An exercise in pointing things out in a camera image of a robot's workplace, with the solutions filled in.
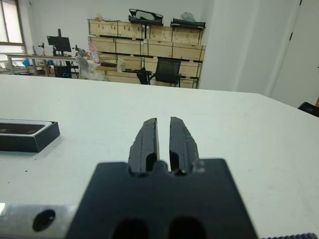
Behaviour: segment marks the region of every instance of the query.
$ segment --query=white table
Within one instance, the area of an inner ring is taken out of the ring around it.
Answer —
[[[32,59],[33,64],[33,71],[34,75],[37,75],[37,67],[36,67],[36,59],[44,60],[44,71],[47,76],[49,76],[49,73],[46,69],[46,62],[45,60],[58,60],[58,61],[76,61],[74,57],[68,57],[68,56],[43,56],[43,55],[31,55],[31,54],[6,54],[8,57],[9,67],[10,67],[10,73],[14,75],[14,67],[12,63],[12,58],[29,58]]]
[[[152,117],[168,162],[176,116],[201,158],[226,159],[260,238],[319,235],[319,119],[290,106],[258,94],[3,75],[0,109],[61,131],[38,154],[0,152],[0,202],[77,205],[96,164],[126,162]]]

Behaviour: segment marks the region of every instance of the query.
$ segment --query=office chair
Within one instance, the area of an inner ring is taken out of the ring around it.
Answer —
[[[298,107],[299,110],[307,112],[313,116],[319,117],[319,107],[313,106],[308,102],[303,102],[301,106]]]
[[[150,77],[150,80],[155,77],[156,81],[174,84],[174,87],[178,84],[180,87],[180,79],[186,77],[179,74],[179,69],[179,60],[159,59],[156,72]]]
[[[149,79],[149,76],[150,76],[151,72],[150,71],[147,71],[145,69],[145,67],[143,67],[142,69],[140,69],[136,75],[138,76],[139,80],[140,80],[140,83],[141,85],[150,85],[150,79]]]

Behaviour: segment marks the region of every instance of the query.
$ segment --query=black box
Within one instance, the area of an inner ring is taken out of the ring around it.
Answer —
[[[58,122],[34,136],[0,135],[0,151],[40,152],[60,135]]]

